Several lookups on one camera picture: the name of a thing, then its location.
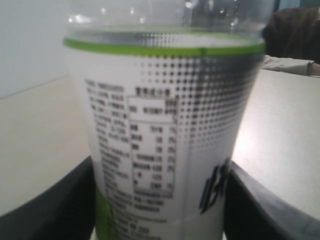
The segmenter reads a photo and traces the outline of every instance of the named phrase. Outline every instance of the halftone dot pattern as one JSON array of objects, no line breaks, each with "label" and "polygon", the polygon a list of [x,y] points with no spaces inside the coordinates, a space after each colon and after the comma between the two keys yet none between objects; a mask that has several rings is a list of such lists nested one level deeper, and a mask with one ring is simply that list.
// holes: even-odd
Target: halftone dot pattern
[{"label": "halftone dot pattern", "polygon": [[237,132],[263,54],[138,59],[142,84],[179,99],[177,142],[205,149]]}]

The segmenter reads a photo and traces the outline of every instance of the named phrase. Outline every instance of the dark clothing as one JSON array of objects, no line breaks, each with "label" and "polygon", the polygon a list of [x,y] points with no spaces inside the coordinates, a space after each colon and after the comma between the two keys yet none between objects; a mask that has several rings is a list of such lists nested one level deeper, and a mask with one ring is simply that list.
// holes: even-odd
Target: dark clothing
[{"label": "dark clothing", "polygon": [[286,8],[273,13],[263,30],[266,54],[313,60],[320,64],[320,20],[317,8]]}]

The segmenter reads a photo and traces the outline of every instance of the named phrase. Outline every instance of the green rim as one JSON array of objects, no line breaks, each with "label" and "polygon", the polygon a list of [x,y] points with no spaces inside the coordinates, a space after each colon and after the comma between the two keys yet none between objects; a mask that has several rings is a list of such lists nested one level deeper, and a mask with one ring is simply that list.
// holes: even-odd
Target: green rim
[{"label": "green rim", "polygon": [[63,44],[72,49],[92,53],[132,56],[226,56],[256,54],[265,51],[263,42],[222,47],[150,47],[84,42],[66,37]]}]

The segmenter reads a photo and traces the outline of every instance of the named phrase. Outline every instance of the white sleeve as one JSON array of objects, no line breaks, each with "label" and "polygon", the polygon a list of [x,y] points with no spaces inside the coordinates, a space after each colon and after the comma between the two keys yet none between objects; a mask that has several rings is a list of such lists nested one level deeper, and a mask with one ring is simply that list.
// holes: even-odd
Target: white sleeve
[{"label": "white sleeve", "polygon": [[306,76],[308,71],[308,65],[313,63],[314,61],[311,60],[278,58],[265,55],[261,68],[265,70]]}]

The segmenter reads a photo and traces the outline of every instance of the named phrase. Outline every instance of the table surface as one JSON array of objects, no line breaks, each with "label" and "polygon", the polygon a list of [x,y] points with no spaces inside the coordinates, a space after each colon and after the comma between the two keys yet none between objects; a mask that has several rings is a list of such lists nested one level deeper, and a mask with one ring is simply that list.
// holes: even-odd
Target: table surface
[{"label": "table surface", "polygon": [[[233,160],[320,219],[320,79],[261,70]],[[69,77],[0,100],[0,215],[36,197],[89,152]]]}]

